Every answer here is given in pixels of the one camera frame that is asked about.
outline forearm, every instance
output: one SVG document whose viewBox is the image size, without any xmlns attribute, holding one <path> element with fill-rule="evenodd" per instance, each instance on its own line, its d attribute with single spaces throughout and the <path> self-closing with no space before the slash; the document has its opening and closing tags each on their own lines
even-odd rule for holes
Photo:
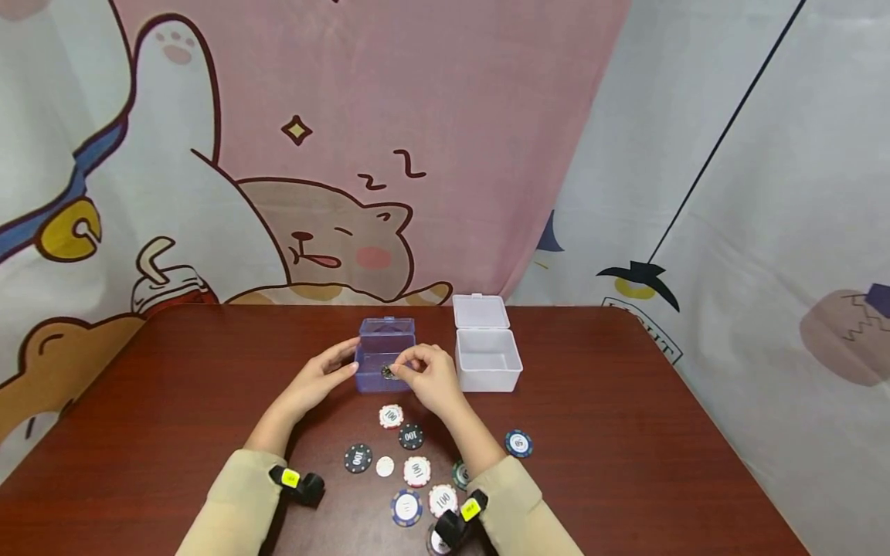
<svg viewBox="0 0 890 556">
<path fill-rule="evenodd" d="M 461 407 L 443 415 L 442 421 L 464 458 L 470 479 L 483 474 L 506 457 L 500 443 L 491 436 L 488 427 L 466 400 Z"/>
<path fill-rule="evenodd" d="M 470 482 L 489 503 L 480 520 L 501 556 L 581 556 L 581 550 L 545 504 L 535 481 L 507 457 Z"/>
<path fill-rule="evenodd" d="M 216 478 L 177 556 L 256 555 L 269 533 L 281 487 L 269 469 L 286 464 L 277 455 L 238 450 Z"/>
<path fill-rule="evenodd" d="M 276 400 L 216 478 L 178 551 L 179 556 L 247 556 L 260 549 L 278 506 L 281 487 L 269 470 L 287 465 L 284 453 L 303 416 Z"/>
<path fill-rule="evenodd" d="M 250 433 L 250 437 L 244 443 L 244 449 L 283 458 L 291 431 L 302 418 L 303 415 L 288 410 L 276 400 L 266 409 L 254 431 Z"/>
</svg>

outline blue transparent box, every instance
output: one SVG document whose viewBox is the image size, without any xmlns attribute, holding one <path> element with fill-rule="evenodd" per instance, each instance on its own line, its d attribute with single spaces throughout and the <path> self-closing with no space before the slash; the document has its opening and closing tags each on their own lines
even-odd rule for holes
<svg viewBox="0 0 890 556">
<path fill-rule="evenodd" d="M 410 390 L 398 379 L 386 379 L 384 366 L 391 365 L 407 348 L 415 345 L 413 318 L 365 318 L 359 329 L 361 342 L 355 351 L 359 370 L 355 385 L 359 392 L 399 392 Z"/>
</svg>

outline beige sleeve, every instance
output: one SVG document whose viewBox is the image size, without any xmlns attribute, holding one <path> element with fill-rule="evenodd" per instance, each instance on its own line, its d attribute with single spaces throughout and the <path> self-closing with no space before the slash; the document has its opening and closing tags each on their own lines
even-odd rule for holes
<svg viewBox="0 0 890 556">
<path fill-rule="evenodd" d="M 516 458 L 510 455 L 472 480 L 466 492 L 477 488 L 489 498 L 480 519 L 500 556 L 581 554 Z"/>
<path fill-rule="evenodd" d="M 177 556 L 256 556 L 269 533 L 281 487 L 269 470 L 287 465 L 264 452 L 238 450 L 220 471 Z"/>
</svg>

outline hand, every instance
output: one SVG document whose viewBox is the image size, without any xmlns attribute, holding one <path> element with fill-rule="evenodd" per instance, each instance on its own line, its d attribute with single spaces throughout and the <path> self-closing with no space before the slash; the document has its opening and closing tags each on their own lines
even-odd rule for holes
<svg viewBox="0 0 890 556">
<path fill-rule="evenodd" d="M 341 367 L 344 359 L 355 353 L 359 338 L 340 342 L 309 359 L 294 381 L 281 392 L 275 403 L 278 410 L 299 420 L 317 406 L 338 384 L 355 375 L 358 363 Z"/>
<path fill-rule="evenodd" d="M 442 421 L 467 408 L 454 359 L 438 345 L 421 343 L 408 348 L 399 354 L 390 369 L 411 387 L 420 403 Z"/>
</svg>

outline person's left hand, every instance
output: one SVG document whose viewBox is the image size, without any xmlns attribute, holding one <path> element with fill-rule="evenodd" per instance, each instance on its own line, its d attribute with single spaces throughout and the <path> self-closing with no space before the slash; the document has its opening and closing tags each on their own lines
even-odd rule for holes
<svg viewBox="0 0 890 556">
<path fill-rule="evenodd" d="M 355 375 L 358 363 L 341 367 L 344 359 L 355 353 L 359 338 L 331 346 L 320 355 L 309 359 L 294 381 L 281 392 L 273 406 L 284 411 L 295 421 L 317 406 L 338 384 Z"/>
</svg>

